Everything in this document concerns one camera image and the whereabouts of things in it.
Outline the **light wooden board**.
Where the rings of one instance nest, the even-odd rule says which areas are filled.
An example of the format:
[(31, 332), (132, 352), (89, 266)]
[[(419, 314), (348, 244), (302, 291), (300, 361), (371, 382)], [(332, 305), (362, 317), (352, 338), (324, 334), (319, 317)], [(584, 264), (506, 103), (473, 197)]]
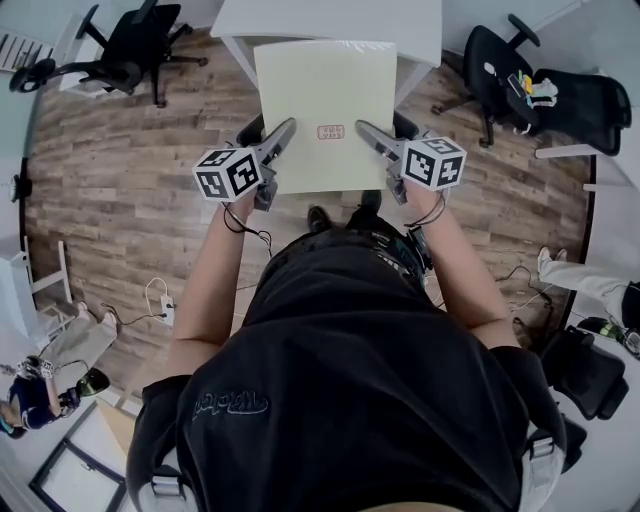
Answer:
[(96, 403), (115, 441), (123, 454), (127, 455), (134, 436), (135, 418), (102, 399), (97, 399)]

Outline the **person's black t-shirt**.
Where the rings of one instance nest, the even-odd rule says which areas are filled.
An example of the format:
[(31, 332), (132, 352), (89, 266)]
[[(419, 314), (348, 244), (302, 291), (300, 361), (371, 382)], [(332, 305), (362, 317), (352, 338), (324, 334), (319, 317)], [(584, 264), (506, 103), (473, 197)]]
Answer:
[(137, 512), (540, 512), (564, 471), (539, 357), (437, 308), (368, 210), (281, 251), (222, 345), (175, 345), (128, 455)]

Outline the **black office chair with clutter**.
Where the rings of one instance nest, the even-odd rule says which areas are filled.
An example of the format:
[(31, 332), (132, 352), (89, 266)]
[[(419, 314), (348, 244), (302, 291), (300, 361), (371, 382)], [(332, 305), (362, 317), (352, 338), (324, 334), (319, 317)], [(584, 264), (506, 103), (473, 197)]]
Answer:
[[(468, 103), (479, 104), (484, 121), (479, 145), (483, 148), (494, 144), (494, 125), (498, 123), (532, 137), (545, 131), (559, 132), (608, 156), (617, 155), (621, 131), (632, 124), (631, 101), (624, 86), (602, 75), (534, 70), (518, 48), (526, 41), (539, 46), (539, 37), (514, 14), (509, 14), (508, 20), (516, 28), (511, 40), (478, 25), (467, 39), (462, 66), (443, 61), (463, 79), (467, 95), (434, 105), (431, 112), (441, 115)], [(494, 66), (495, 75), (485, 71), (485, 62)], [(529, 75), (533, 84), (549, 78), (559, 90), (556, 105), (533, 108), (529, 96), (519, 97), (507, 83), (511, 74), (518, 78), (519, 72)]]

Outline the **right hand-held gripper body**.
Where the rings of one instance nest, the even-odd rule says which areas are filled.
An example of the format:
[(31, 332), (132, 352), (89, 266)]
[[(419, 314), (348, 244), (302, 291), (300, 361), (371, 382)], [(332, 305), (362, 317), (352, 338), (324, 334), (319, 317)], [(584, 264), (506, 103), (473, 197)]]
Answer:
[(397, 159), (388, 168), (387, 185), (398, 202), (407, 202), (409, 182), (431, 191), (457, 186), (463, 174), (467, 152), (447, 137), (401, 140), (389, 156)]

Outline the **white low cabinet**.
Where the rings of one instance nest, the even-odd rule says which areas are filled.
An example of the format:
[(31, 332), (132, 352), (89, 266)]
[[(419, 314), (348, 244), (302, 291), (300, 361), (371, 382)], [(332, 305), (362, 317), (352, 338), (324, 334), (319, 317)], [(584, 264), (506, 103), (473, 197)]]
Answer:
[[(81, 15), (72, 13), (56, 43), (51, 57), (58, 66), (74, 62), (94, 61), (101, 56), (102, 48), (91, 37), (76, 38), (82, 19)], [(95, 98), (105, 94), (104, 88), (98, 82), (81, 83), (80, 80), (85, 76), (86, 74), (80, 72), (65, 74), (61, 77), (58, 89), (61, 92), (73, 93), (88, 98)]]

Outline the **wall book shelf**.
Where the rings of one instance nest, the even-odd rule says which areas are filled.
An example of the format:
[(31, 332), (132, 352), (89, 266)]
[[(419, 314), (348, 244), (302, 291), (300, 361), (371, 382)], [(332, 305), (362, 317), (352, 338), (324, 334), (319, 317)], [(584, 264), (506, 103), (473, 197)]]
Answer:
[(46, 42), (0, 28), (0, 72), (14, 73), (50, 58), (54, 47)]

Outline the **black framed glass door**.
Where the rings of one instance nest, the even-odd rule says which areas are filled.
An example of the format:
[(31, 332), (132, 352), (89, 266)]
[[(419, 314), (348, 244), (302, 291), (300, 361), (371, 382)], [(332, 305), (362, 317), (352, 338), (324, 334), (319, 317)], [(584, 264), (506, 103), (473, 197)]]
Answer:
[(91, 406), (65, 434), (29, 487), (51, 512), (127, 512), (125, 454)]

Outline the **black waist device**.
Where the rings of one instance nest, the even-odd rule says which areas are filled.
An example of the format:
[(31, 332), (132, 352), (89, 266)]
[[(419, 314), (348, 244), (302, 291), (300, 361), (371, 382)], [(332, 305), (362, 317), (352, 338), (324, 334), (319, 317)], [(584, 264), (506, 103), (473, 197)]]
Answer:
[(412, 242), (417, 254), (420, 257), (424, 271), (432, 270), (433, 263), (428, 244), (420, 226), (412, 227), (407, 232), (408, 239)]

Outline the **black mesh office chair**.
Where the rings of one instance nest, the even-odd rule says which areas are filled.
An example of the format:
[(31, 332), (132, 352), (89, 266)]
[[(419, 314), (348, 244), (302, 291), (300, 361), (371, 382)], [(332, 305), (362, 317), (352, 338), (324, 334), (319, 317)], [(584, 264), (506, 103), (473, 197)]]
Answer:
[(575, 327), (556, 331), (540, 358), (549, 386), (588, 421), (610, 420), (629, 392), (625, 363), (597, 347), (592, 333)]

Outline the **person's right forearm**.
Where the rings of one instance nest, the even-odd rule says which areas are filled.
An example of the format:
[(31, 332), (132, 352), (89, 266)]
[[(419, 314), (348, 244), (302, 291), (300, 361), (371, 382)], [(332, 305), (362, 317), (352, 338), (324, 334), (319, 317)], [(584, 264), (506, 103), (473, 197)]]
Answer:
[(511, 313), (499, 286), (438, 193), (406, 184), (408, 203), (424, 221), (428, 243), (447, 312), (487, 348), (519, 345)]

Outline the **pale yellow plastic packet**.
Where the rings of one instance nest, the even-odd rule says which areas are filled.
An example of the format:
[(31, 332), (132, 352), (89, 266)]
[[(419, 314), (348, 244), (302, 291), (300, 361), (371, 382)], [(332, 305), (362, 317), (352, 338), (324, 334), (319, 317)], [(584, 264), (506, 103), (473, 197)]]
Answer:
[(397, 49), (389, 42), (313, 40), (254, 49), (265, 129), (296, 130), (271, 167), (281, 194), (381, 190), (386, 162), (356, 132), (391, 132)]

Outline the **white metal frame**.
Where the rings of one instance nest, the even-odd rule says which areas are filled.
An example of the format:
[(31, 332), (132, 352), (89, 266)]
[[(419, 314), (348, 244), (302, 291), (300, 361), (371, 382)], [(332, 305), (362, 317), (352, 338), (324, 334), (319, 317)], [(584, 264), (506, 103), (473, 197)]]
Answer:
[(62, 240), (59, 240), (57, 243), (57, 251), (58, 251), (58, 260), (60, 268), (43, 278), (36, 280), (33, 277), (32, 272), (32, 264), (31, 257), (29, 253), (29, 242), (28, 237), (23, 237), (24, 251), (23, 251), (23, 259), (26, 265), (27, 276), (29, 280), (29, 285), (31, 289), (31, 294), (35, 295), (38, 292), (43, 291), (44, 289), (51, 287), (55, 284), (61, 283), (64, 288), (65, 300), (67, 303), (73, 303), (73, 297), (71, 293), (71, 286), (69, 282), (69, 273), (66, 264), (66, 254), (65, 254), (65, 244)]

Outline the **white side table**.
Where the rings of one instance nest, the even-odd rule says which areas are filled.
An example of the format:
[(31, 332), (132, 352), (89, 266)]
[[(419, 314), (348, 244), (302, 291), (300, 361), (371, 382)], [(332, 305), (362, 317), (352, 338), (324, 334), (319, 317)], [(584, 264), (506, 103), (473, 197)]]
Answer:
[(604, 161), (612, 164), (629, 182), (640, 192), (640, 105), (631, 108), (632, 124), (630, 128), (621, 131), (620, 150), (615, 156), (608, 156), (588, 144), (571, 144), (550, 148), (537, 149), (537, 159), (553, 159), (578, 156), (603, 157)]

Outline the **black empty office chair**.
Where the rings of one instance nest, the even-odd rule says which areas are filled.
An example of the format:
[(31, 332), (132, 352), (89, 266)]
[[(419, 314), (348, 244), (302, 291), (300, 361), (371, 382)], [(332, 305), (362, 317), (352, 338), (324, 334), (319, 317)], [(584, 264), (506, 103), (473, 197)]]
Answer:
[(97, 11), (92, 6), (83, 18), (75, 37), (93, 39), (101, 48), (101, 56), (93, 61), (72, 62), (61, 66), (52, 58), (41, 59), (19, 68), (11, 77), (9, 90), (30, 93), (59, 76), (81, 73), (82, 84), (99, 82), (107, 92), (121, 91), (133, 95), (145, 76), (150, 77), (153, 104), (162, 109), (167, 102), (159, 97), (159, 72), (167, 63), (208, 64), (205, 57), (179, 56), (173, 46), (193, 28), (188, 24), (172, 28), (181, 11), (178, 4), (160, 5), (159, 0), (145, 0), (137, 9), (126, 12), (116, 24), (109, 38), (104, 38), (92, 18)]

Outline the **person's left forearm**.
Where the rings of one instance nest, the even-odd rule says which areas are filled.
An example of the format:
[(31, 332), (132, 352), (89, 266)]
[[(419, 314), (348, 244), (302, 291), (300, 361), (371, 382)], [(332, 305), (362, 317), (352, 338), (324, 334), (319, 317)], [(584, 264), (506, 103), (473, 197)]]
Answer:
[(254, 209), (246, 195), (219, 205), (177, 304), (173, 325), (178, 342), (220, 346), (230, 335), (244, 247), (244, 226)]

